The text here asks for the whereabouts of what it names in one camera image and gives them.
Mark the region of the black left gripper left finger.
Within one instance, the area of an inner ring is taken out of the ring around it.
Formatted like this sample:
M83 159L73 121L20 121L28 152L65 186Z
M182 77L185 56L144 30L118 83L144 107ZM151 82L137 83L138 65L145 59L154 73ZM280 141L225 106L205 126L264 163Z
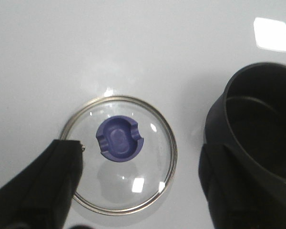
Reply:
M61 229L83 170L80 141L53 140L0 188L0 229Z

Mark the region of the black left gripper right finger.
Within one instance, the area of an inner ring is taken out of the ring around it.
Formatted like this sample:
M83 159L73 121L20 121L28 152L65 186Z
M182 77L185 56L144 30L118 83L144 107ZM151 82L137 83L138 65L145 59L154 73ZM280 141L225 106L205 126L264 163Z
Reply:
M249 178L224 145L203 144L198 175L216 229L286 229L286 206Z

